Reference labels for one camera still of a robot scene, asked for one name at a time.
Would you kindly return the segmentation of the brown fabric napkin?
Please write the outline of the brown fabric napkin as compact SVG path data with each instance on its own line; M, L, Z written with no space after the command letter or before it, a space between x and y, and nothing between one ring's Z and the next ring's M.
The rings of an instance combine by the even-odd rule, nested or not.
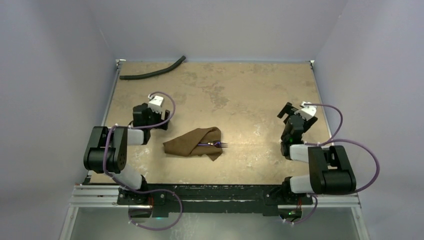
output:
M220 141L221 130L214 126L209 128L196 128L181 136L163 143L164 153L179 157L196 157L206 155L211 161L218 159L223 150L215 146L198 146L200 143Z

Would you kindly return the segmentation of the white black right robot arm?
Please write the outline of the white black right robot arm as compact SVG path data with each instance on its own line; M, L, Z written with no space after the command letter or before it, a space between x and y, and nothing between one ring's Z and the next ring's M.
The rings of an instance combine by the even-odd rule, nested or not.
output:
M282 156L308 165L307 175L289 176L282 182L280 196L288 204L306 194L345 195L357 187L343 146L308 145L303 141L303 134L318 120L316 112L317 107L309 102L303 102L300 108L287 102L277 115L285 124L280 137Z

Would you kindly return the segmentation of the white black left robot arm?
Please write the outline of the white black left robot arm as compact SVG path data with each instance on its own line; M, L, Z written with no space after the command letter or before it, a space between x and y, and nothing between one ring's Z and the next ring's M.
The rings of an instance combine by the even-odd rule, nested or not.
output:
M128 146L146 145L151 129L167 130L172 112L161 104L142 103L132 109L132 121L127 126L93 127L83 157L88 171L104 174L117 181L122 194L138 205L149 199L145 177L127 164Z

